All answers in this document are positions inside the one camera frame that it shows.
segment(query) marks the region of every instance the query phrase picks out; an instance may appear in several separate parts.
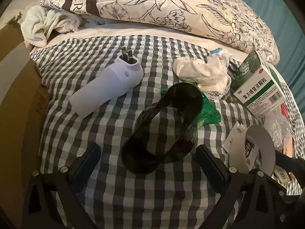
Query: clear plastic bag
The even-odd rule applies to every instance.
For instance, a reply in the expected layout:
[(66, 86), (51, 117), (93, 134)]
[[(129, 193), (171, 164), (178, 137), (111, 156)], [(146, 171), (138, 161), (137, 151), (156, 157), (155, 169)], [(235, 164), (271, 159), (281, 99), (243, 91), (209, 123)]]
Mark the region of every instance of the clear plastic bag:
[(284, 145), (287, 144), (290, 137), (290, 127), (288, 116), (282, 114), (282, 107), (286, 107), (285, 104), (278, 106), (273, 111), (269, 112), (265, 116), (265, 122), (263, 127), (270, 134), (274, 143), (274, 148), (277, 151), (281, 151)]

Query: blue fabric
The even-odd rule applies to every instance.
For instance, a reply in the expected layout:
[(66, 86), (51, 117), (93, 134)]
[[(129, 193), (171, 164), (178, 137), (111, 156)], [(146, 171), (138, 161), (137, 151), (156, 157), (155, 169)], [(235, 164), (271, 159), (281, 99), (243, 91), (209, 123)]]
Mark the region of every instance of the blue fabric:
[(283, 0), (243, 0), (273, 33), (280, 52), (276, 68), (291, 89), (305, 119), (305, 36)]
[(219, 53), (221, 50), (222, 50), (222, 48), (218, 48), (218, 49), (212, 50), (212, 51), (210, 52), (210, 54)]

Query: floral pillow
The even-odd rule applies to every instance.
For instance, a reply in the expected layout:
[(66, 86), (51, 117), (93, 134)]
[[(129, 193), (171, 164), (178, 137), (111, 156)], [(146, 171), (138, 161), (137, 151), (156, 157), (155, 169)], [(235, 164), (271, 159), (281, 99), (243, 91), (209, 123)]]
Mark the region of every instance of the floral pillow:
[(274, 65), (280, 59), (270, 29), (240, 0), (42, 0), (41, 5), (218, 39), (246, 53), (255, 49)]

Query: packing tape roll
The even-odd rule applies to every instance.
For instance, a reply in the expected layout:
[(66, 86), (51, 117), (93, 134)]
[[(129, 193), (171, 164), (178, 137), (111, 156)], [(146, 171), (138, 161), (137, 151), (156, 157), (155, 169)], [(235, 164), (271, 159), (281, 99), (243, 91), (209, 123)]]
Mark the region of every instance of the packing tape roll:
[(246, 137), (251, 138), (252, 143), (259, 148), (262, 164), (260, 169), (271, 176), (275, 166), (274, 144), (269, 133), (260, 125), (251, 125), (240, 135), (243, 140), (234, 141), (229, 153), (230, 167), (235, 167), (241, 173), (249, 173), (245, 152)]

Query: checkered fabric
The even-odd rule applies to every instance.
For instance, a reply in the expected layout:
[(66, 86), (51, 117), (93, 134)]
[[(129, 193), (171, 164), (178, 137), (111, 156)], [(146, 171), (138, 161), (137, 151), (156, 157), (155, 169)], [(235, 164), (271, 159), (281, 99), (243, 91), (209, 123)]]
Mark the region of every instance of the checkered fabric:
[[(131, 48), (141, 60), (142, 82), (80, 119), (71, 112), (69, 97), (112, 64), (122, 46)], [(182, 161), (160, 164), (146, 176), (127, 171), (120, 157), (120, 149), (132, 135), (138, 115), (146, 106), (160, 100), (159, 88), (179, 82), (171, 68), (173, 60), (189, 56), (206, 61), (208, 52), (172, 38), (138, 35), (67, 39), (32, 54), (51, 94), (42, 131), (41, 172), (49, 173), (61, 166), (69, 166), (85, 152), (88, 144), (100, 145), (101, 161), (87, 187), (77, 195), (98, 228), (197, 228), (215, 206), (219, 195), (201, 171), (195, 148)], [(282, 85), (296, 155), (305, 157), (302, 117), (289, 88)], [(203, 126), (198, 131), (198, 145), (205, 144), (227, 164), (228, 154), (222, 143), (236, 121), (247, 127), (260, 122), (239, 103), (219, 100), (213, 104), (222, 115), (221, 122)], [(295, 180), (288, 185), (289, 194), (300, 192)], [(232, 224), (241, 199), (236, 202), (227, 225)]]

